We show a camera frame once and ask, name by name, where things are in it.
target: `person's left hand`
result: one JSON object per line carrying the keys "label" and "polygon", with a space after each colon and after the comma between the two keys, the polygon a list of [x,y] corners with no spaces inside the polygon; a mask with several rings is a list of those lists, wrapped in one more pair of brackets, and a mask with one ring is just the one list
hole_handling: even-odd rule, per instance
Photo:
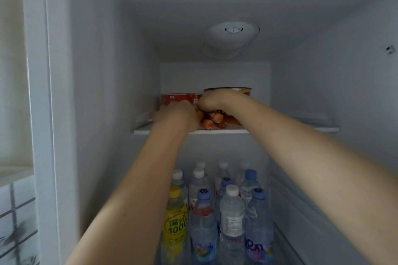
{"label": "person's left hand", "polygon": [[196,131],[203,118],[203,112],[191,105],[187,100],[172,102],[168,106],[162,105],[160,110],[151,113],[154,124],[168,123],[176,127],[183,127],[187,133]]}

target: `yellow label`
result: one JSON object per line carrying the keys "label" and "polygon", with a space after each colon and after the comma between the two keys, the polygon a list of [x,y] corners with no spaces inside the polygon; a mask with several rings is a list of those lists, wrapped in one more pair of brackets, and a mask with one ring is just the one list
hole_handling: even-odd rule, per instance
{"label": "yellow label", "polygon": [[166,210],[163,223],[163,245],[169,247],[170,253],[178,255],[182,252],[188,222],[187,207],[184,204],[176,210]]}

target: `refrigerator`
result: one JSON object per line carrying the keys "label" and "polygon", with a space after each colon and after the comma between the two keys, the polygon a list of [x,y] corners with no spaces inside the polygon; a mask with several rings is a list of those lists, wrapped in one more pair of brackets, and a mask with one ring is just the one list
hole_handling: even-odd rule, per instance
{"label": "refrigerator", "polygon": [[[23,0],[42,264],[66,262],[147,139],[161,93],[251,87],[397,174],[398,0],[175,1]],[[260,32],[236,58],[195,49],[205,25],[240,18]],[[198,160],[210,177],[219,161],[257,171],[276,264],[368,264],[245,129],[187,135],[175,165],[187,182]]]}

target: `white label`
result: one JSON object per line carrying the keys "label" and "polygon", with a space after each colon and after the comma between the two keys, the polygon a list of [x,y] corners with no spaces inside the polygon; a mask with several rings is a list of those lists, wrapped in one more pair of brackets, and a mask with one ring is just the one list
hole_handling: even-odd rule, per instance
{"label": "white label", "polygon": [[251,194],[251,187],[241,187],[239,191],[239,195],[243,199],[243,202],[245,202],[245,207],[249,204],[251,198],[253,195]]}
{"label": "white label", "polygon": [[244,233],[243,217],[229,217],[221,214],[221,231],[230,237],[241,236]]}
{"label": "white label", "polygon": [[193,207],[195,206],[195,203],[196,203],[196,201],[197,201],[198,199],[197,198],[190,198],[189,199],[189,205],[190,205],[190,210],[192,210],[193,211]]}
{"label": "white label", "polygon": [[218,177],[218,176],[215,176],[214,177],[214,190],[215,190],[215,193],[214,193],[214,196],[216,197],[217,196],[217,194],[218,194],[218,190],[220,189],[220,187],[221,187],[221,177]]}

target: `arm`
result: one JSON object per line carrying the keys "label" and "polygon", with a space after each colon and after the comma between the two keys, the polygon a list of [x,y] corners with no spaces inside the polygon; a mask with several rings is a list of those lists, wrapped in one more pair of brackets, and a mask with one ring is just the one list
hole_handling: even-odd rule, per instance
{"label": "arm", "polygon": [[370,262],[396,262],[395,177],[325,134],[239,92],[206,93],[199,107],[236,117]]}
{"label": "arm", "polygon": [[155,113],[140,153],[66,265],[153,263],[178,148],[201,115],[187,101]]}

